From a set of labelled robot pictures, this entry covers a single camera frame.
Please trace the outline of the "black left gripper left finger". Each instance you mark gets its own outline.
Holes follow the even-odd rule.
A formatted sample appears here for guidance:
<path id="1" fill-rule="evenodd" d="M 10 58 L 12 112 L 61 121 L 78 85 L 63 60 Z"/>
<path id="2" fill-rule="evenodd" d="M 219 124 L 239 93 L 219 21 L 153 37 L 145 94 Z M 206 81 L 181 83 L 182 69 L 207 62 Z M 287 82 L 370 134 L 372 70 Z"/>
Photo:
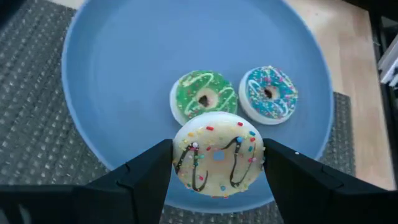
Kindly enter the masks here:
<path id="1" fill-rule="evenodd" d="M 90 182 L 85 224 L 159 224 L 172 173 L 172 140 Z"/>

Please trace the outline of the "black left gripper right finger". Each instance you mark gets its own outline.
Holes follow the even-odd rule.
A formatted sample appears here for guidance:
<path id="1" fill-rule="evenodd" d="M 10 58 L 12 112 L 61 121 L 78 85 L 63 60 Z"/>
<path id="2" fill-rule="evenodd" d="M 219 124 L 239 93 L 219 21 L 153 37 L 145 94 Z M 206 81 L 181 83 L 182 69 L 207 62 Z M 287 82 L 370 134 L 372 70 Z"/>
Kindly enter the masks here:
<path id="1" fill-rule="evenodd" d="M 342 181 L 325 166 L 269 138 L 265 174 L 284 224 L 331 224 L 331 195 Z"/>

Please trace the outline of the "small white chocolate-drizzled donut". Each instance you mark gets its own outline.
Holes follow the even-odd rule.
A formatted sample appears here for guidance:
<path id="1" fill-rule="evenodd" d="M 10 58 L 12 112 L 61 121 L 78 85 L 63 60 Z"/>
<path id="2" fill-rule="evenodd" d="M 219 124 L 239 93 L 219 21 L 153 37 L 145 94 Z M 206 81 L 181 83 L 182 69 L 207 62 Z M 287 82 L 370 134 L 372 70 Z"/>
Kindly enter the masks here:
<path id="1" fill-rule="evenodd" d="M 244 192 L 265 162 L 259 131 L 244 118 L 227 112 L 201 114 L 173 139 L 173 165 L 186 188 L 211 197 Z"/>

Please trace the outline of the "small blue sprinkled donut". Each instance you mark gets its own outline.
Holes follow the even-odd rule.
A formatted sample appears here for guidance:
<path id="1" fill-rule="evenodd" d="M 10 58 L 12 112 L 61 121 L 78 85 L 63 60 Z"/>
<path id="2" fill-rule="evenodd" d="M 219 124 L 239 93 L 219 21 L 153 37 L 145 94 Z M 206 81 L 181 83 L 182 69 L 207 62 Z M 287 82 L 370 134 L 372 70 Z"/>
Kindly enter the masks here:
<path id="1" fill-rule="evenodd" d="M 239 83 L 238 93 L 243 111 L 265 125 L 287 121 L 299 97 L 289 76 L 270 65 L 247 71 Z"/>

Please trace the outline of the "small green iced donut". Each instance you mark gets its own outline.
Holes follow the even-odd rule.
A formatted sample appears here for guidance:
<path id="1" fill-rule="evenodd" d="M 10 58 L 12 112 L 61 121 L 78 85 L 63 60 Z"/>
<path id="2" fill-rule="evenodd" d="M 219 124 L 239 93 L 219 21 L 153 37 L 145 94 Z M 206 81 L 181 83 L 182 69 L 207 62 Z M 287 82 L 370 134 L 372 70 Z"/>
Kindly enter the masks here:
<path id="1" fill-rule="evenodd" d="M 207 112 L 235 114 L 238 94 L 230 81 L 211 70 L 194 70 L 177 80 L 170 91 L 170 109 L 176 121 L 184 125 Z"/>

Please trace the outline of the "blue round plate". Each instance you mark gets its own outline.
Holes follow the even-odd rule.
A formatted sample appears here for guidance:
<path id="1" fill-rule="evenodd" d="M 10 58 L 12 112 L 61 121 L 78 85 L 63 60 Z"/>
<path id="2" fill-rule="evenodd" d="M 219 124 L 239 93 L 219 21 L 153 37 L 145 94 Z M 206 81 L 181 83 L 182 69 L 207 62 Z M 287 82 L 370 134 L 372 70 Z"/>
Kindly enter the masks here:
<path id="1" fill-rule="evenodd" d="M 185 74 L 220 73 L 231 84 L 221 103 L 231 106 L 244 74 L 268 65 L 290 78 L 298 100 L 287 121 L 257 130 L 320 158 L 333 120 L 330 73 L 284 0 L 86 0 L 65 38 L 62 84 L 79 133 L 115 169 L 175 136 L 170 91 Z"/>

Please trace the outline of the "grey woven placemat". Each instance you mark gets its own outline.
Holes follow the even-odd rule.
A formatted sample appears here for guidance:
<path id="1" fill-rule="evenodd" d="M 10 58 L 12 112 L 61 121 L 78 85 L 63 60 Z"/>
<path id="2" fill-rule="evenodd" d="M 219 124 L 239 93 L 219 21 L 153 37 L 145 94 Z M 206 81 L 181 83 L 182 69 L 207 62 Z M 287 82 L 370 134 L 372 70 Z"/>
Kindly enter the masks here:
<path id="1" fill-rule="evenodd" d="M 107 168 L 79 133 L 62 84 L 62 54 L 77 11 L 24 0 L 0 27 L 0 184 L 86 184 Z M 351 102 L 332 92 L 319 160 L 354 174 Z"/>

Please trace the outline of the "white aluminium bracket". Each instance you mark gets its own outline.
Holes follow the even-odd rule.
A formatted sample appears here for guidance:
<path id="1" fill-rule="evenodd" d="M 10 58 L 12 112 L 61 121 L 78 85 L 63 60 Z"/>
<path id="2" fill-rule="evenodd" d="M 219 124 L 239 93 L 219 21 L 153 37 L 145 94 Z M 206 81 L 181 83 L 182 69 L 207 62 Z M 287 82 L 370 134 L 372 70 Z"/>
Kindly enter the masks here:
<path id="1" fill-rule="evenodd" d="M 378 61 L 377 68 L 380 83 L 398 88 L 398 35 Z"/>

